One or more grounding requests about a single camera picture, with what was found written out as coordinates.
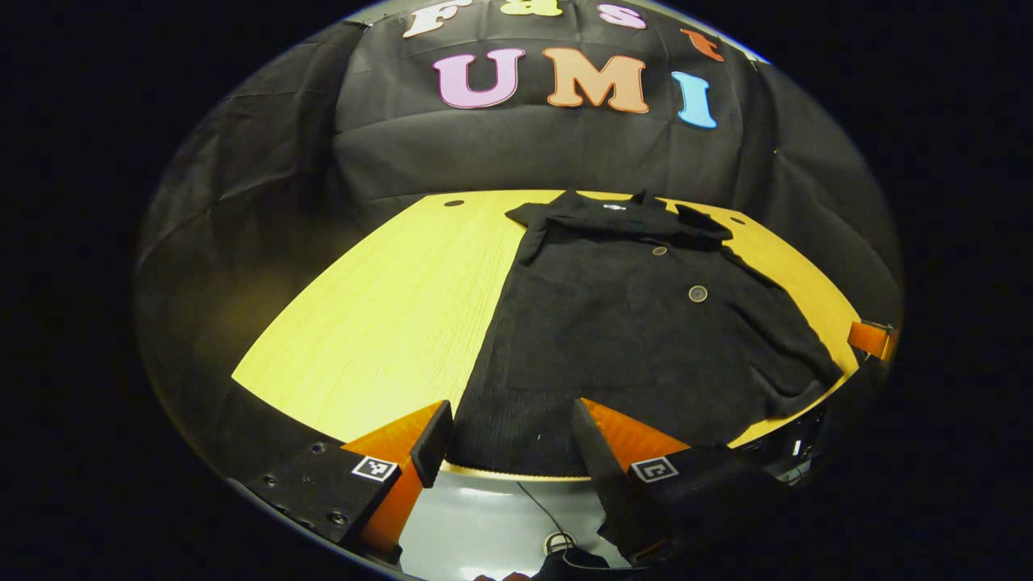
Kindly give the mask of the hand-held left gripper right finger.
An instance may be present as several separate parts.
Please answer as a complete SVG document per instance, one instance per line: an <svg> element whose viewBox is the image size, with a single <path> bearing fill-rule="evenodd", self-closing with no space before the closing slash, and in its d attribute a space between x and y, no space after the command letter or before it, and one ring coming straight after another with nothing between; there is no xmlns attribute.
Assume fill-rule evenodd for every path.
<svg viewBox="0 0 1033 581"><path fill-rule="evenodd" d="M727 445L687 445L580 398L573 437L601 507L599 536L630 565L715 550L784 504L786 484Z"/></svg>

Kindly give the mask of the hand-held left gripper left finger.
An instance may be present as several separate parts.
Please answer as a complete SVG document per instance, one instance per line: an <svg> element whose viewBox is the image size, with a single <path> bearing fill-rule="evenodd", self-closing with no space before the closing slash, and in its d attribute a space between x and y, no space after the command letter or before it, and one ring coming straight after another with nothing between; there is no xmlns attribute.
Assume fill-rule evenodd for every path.
<svg viewBox="0 0 1033 581"><path fill-rule="evenodd" d="M453 437L447 400L343 444L321 437L245 479L262 507L350 553L399 565L401 536Z"/></svg>

